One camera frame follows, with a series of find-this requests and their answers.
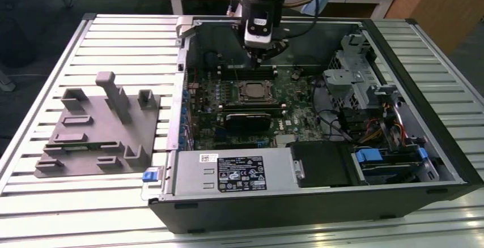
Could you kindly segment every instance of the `blue tab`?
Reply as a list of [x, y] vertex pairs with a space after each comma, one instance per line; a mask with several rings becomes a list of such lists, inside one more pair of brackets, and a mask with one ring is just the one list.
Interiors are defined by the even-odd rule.
[[156, 182], [158, 181], [158, 172], [144, 172], [143, 173], [143, 182]]
[[364, 161], [381, 161], [384, 158], [381, 157], [381, 153], [378, 149], [361, 149], [356, 153], [356, 158], [358, 162]]
[[426, 153], [425, 148], [418, 148], [418, 154], [422, 157], [422, 159], [428, 159], [429, 158], [429, 154]]
[[360, 163], [365, 161], [364, 153], [361, 151], [356, 153], [356, 159]]

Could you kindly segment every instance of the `power supply label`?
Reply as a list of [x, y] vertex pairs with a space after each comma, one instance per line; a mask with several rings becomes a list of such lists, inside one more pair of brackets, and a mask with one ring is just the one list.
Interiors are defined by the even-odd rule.
[[267, 189], [262, 156], [219, 157], [216, 168], [222, 193]]

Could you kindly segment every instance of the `motherboard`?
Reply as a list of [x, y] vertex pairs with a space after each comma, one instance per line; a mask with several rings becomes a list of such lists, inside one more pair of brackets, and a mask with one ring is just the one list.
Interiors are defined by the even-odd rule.
[[274, 148], [294, 141], [322, 140], [311, 106], [313, 78], [291, 66], [266, 66], [270, 80], [245, 78], [237, 67], [231, 78], [207, 72], [191, 91], [195, 149]]

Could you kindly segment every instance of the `motherboard chip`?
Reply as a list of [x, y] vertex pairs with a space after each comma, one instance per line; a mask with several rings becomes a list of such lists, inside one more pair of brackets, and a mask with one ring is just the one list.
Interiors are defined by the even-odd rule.
[[243, 81], [239, 83], [241, 103], [274, 103], [273, 85], [269, 81]]
[[247, 83], [245, 92], [249, 98], [263, 98], [265, 90], [262, 83]]

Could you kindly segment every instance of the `aluminum slotted table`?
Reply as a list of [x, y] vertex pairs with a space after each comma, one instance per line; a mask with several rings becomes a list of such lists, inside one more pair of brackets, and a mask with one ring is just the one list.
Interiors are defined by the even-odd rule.
[[[339, 243], [350, 247], [483, 245], [483, 190], [454, 201], [434, 203], [401, 219], [175, 235], [140, 198], [140, 173], [36, 178], [35, 164], [64, 108], [59, 97], [68, 87], [81, 87], [87, 95], [101, 95], [101, 89], [95, 87], [99, 71], [116, 73], [116, 84], [124, 86], [127, 94], [151, 89], [162, 95], [154, 165], [164, 163], [178, 59], [176, 18], [97, 15], [81, 21], [0, 159], [3, 247], [314, 247]], [[404, 20], [378, 20], [376, 25], [481, 173], [481, 96], [417, 25]], [[384, 65], [377, 65], [390, 82]]]

